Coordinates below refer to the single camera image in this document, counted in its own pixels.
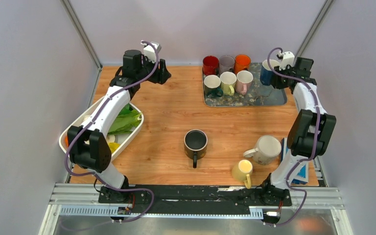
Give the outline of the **navy blue mug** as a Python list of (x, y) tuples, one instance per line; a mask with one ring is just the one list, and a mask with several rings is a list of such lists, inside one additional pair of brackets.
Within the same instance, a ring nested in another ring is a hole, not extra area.
[(272, 68), (279, 66), (280, 63), (277, 60), (264, 60), (261, 65), (261, 71), (260, 71), (260, 82), (264, 86), (270, 86), (271, 85), (271, 78), (273, 75), (272, 70), (269, 68), (268, 62), (270, 62), (270, 65)]

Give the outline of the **pink faceted mug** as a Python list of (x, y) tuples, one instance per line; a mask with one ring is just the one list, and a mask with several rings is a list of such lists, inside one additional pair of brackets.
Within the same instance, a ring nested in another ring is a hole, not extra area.
[(242, 70), (237, 73), (236, 78), (235, 91), (245, 95), (254, 80), (253, 74), (247, 70)]

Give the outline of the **orange mug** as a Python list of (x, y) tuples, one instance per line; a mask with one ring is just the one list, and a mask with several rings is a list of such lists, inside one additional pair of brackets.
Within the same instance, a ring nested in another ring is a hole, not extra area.
[(234, 73), (248, 71), (251, 64), (251, 58), (245, 54), (239, 54), (235, 57)]

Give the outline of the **red mug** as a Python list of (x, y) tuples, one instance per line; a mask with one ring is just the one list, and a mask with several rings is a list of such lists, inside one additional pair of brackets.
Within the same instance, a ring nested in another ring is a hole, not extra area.
[(205, 76), (217, 75), (219, 67), (219, 59), (215, 56), (209, 55), (203, 58), (202, 72)]

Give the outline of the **dark green mug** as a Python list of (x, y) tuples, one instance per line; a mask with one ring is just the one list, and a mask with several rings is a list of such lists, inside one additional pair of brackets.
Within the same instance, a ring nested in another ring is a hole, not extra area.
[(203, 88), (205, 98), (222, 97), (221, 79), (217, 75), (208, 75), (204, 78)]

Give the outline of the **light green faceted mug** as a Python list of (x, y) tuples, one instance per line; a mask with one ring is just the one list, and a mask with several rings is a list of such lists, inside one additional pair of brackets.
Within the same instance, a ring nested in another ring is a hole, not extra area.
[(221, 89), (223, 91), (223, 94), (225, 95), (234, 95), (235, 93), (235, 84), (237, 81), (237, 77), (233, 72), (223, 72), (220, 75), (220, 80), (221, 80)]

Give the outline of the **lilac grey mug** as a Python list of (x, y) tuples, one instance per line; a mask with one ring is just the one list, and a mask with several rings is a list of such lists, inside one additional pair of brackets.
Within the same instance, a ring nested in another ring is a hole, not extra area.
[(219, 58), (219, 74), (224, 72), (234, 72), (235, 59), (232, 56), (224, 55)]

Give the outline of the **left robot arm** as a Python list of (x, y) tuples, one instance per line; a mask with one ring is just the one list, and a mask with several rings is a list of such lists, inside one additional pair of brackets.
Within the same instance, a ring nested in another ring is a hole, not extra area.
[(158, 43), (143, 43), (142, 51), (130, 49), (123, 55), (123, 65), (117, 70), (101, 103), (80, 125), (67, 130), (68, 148), (64, 163), (73, 163), (93, 174), (119, 203), (130, 197), (130, 189), (123, 185), (126, 177), (111, 163), (113, 154), (107, 134), (119, 112), (130, 102), (144, 81), (164, 84), (171, 74), (165, 60), (159, 58)]

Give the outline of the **cream white mug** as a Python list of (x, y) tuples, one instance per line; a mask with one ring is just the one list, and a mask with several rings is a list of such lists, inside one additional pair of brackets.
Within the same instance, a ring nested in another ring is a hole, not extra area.
[(282, 145), (279, 140), (271, 135), (261, 136), (254, 148), (243, 153), (243, 157), (252, 158), (260, 165), (272, 163), (280, 154)]

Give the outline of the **black mug with gold rim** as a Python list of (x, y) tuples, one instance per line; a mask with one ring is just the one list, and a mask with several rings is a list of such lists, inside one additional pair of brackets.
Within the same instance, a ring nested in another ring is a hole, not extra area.
[(198, 161), (207, 152), (208, 137), (202, 130), (189, 130), (184, 136), (184, 150), (188, 158), (192, 160), (192, 167), (197, 168)]

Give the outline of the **yellow mug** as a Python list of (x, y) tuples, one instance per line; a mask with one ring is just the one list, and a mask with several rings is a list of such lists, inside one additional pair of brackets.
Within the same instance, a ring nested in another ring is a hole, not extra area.
[(244, 184), (247, 189), (252, 187), (251, 175), (253, 165), (249, 160), (241, 160), (232, 168), (232, 177)]

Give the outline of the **floral blue tray mat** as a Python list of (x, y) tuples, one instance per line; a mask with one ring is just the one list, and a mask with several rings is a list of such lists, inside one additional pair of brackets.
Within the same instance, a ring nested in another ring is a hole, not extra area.
[(245, 95), (223, 95), (222, 97), (209, 98), (204, 96), (204, 103), (209, 107), (241, 107), (241, 106), (281, 106), (287, 103), (285, 90), (274, 89), (272, 86), (261, 84), (259, 77), (261, 63), (251, 63), (249, 71), (254, 80)]

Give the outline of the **white oval vegetable dish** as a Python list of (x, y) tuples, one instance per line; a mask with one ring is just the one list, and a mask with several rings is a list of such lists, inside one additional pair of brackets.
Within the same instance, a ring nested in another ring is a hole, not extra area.
[[(84, 111), (72, 124), (70, 124), (70, 126), (79, 126), (80, 124), (82, 124), (82, 122), (84, 121), (84, 117), (85, 116), (89, 116), (91, 115), (94, 110), (97, 108), (97, 106), (102, 103), (102, 100), (103, 100), (103, 97), (100, 98), (99, 100), (97, 100), (93, 105), (91, 105), (86, 111)], [(130, 110), (133, 111), (137, 111), (138, 113), (140, 113), (140, 123), (139, 125), (137, 125), (136, 127), (132, 127), (131, 128), (131, 132), (130, 133), (126, 133), (126, 134), (118, 134), (118, 135), (115, 135), (115, 142), (119, 144), (119, 147), (118, 149), (116, 149), (113, 153), (112, 153), (112, 159), (111, 159), (111, 162), (130, 144), (130, 142), (136, 137), (136, 135), (139, 133), (139, 131), (141, 130), (142, 128), (142, 125), (143, 125), (143, 122), (144, 122), (144, 115), (141, 113), (141, 110), (136, 107), (133, 103), (129, 103), (129, 106), (130, 106)], [(67, 136), (67, 131), (68, 131), (69, 127), (67, 129), (65, 129), (63, 131), (63, 133), (60, 135), (59, 137), (59, 140), (58, 140), (58, 143), (59, 143), (59, 146), (61, 148), (61, 150), (66, 153), (67, 151), (67, 144), (65, 142), (65, 137)]]

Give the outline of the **blue and white box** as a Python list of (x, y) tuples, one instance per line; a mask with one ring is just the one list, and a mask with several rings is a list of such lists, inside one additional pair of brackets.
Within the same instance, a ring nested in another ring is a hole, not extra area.
[[(281, 144), (282, 144), (282, 151), (280, 153), (280, 163), (283, 161), (283, 159), (286, 157), (287, 153), (289, 152), (289, 148), (287, 147), (286, 137), (282, 139)], [(293, 178), (292, 183), (306, 185), (308, 182), (309, 182), (309, 162), (305, 162), (305, 164), (302, 165), (300, 171)]]

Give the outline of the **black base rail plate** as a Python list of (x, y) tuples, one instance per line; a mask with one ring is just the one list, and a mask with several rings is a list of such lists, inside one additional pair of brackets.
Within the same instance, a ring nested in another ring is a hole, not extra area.
[(154, 214), (246, 215), (251, 206), (291, 206), (289, 193), (269, 196), (261, 188), (179, 185), (134, 185), (129, 192), (101, 187), (98, 202), (133, 206), (132, 211)]

